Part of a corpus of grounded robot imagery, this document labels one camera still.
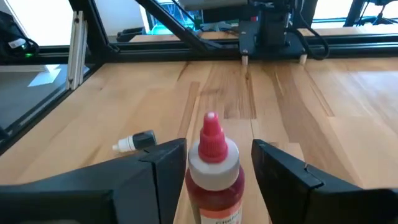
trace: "bottle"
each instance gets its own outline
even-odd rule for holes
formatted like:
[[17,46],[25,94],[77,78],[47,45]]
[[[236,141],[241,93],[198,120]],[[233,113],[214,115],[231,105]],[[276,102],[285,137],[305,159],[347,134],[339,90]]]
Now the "bottle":
[[214,112],[205,115],[200,140],[189,150],[185,184],[196,224],[241,223],[244,172],[239,151]]
[[116,152],[132,152],[155,145],[155,134],[153,130],[149,130],[120,139],[117,144],[112,146],[112,150]]

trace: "red-capped bottle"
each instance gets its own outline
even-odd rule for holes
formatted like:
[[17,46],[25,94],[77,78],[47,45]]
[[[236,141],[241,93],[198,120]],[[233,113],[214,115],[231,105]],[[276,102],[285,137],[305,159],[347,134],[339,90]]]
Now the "red-capped bottle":
[[239,151],[214,112],[205,115],[200,140],[189,150],[185,184],[196,224],[241,223],[244,173]]

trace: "wooden surface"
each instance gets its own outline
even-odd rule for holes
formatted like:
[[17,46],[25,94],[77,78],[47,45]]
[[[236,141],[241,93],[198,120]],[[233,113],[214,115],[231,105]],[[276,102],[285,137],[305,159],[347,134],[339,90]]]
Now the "wooden surface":
[[[0,184],[107,161],[118,139],[148,129],[190,146],[215,110],[240,149],[243,223],[268,223],[254,138],[360,187],[398,187],[397,86],[397,58],[251,62],[247,73],[240,62],[106,64],[0,157]],[[185,185],[175,223],[193,223]]]
[[[304,36],[313,35],[307,29],[299,29]],[[353,35],[353,34],[396,34],[398,25],[378,25],[362,27],[342,27],[333,29],[316,29],[320,35]],[[238,36],[225,32],[205,32],[200,34],[204,39],[237,39]],[[130,42],[153,42],[179,40],[173,34],[167,35],[137,35]]]

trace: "bottle label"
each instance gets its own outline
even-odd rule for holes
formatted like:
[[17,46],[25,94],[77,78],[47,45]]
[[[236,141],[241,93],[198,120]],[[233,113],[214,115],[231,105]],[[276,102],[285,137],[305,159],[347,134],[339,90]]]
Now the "bottle label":
[[242,222],[242,199],[231,208],[222,211],[200,209],[201,224],[240,224]]

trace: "black cable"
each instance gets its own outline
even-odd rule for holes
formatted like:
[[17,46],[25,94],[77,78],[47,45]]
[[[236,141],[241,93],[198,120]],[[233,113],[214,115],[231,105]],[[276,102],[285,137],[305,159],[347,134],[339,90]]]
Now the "black cable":
[[398,23],[397,21],[390,19],[390,18],[384,18],[385,20],[389,21],[391,24],[396,24]]
[[287,29],[288,32],[291,32],[293,34],[295,34],[298,39],[300,40],[300,42],[302,43],[304,50],[306,51],[306,53],[311,57],[314,58],[315,60],[323,60],[327,57],[329,57],[330,55],[330,48],[329,48],[329,44],[328,42],[325,40],[325,38],[323,38],[321,35],[319,35],[319,33],[317,31],[315,31],[314,29],[312,29],[310,27],[310,25],[305,21],[302,11],[303,11],[303,6],[304,6],[304,0],[302,1],[302,5],[301,5],[301,9],[299,10],[298,14],[300,16],[300,20],[301,22],[304,24],[304,27],[306,29],[308,29],[315,37],[318,37],[323,45],[323,48],[325,49],[325,53],[323,55],[316,55],[313,53],[313,51],[311,50],[307,40],[305,39],[305,37],[303,36],[303,34],[297,30],[297,29],[293,29],[291,27],[289,27]]
[[172,2],[193,22],[193,25],[195,25],[195,27],[199,27],[199,29],[202,32],[204,32],[204,30],[200,27],[200,25],[198,25],[195,22],[195,20],[192,18],[192,16],[186,10],[184,10],[176,0],[172,0]]
[[376,17],[376,19],[374,20],[374,22],[372,23],[372,25],[376,24],[376,23],[377,23],[377,20],[379,20],[379,18],[380,18],[380,19],[383,18],[383,12],[384,12],[384,9],[385,9],[385,8],[386,8],[386,5],[383,5],[383,7],[381,8],[380,13],[377,15],[377,17]]
[[361,17],[358,19],[358,22],[356,23],[356,26],[360,26],[360,25],[361,25],[363,15],[365,14],[365,11],[366,11],[366,9],[368,8],[368,5],[369,5],[370,1],[371,1],[371,0],[368,0],[368,1],[366,2],[366,6],[365,6],[365,8],[363,9],[363,12],[362,12]]

